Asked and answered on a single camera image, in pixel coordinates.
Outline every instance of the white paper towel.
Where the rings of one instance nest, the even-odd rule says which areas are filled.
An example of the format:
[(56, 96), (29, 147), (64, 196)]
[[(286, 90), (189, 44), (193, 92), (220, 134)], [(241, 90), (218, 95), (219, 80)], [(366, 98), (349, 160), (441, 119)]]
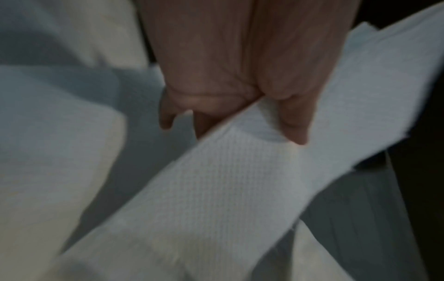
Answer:
[(317, 192), (404, 137), (444, 55), (442, 34), (441, 4), (344, 53), (307, 146), (281, 136), (272, 102), (253, 105), (158, 174), (51, 272), (79, 263), (100, 280), (136, 280), (149, 276), (141, 266), (149, 252), (198, 281), (243, 280)]

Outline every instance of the hand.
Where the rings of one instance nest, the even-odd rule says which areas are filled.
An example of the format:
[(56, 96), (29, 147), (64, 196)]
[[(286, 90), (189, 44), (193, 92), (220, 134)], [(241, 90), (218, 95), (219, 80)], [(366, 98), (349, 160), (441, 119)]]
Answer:
[(285, 136), (308, 141), (316, 102), (359, 0), (139, 0), (165, 76), (160, 126), (193, 111), (199, 138), (263, 95)]

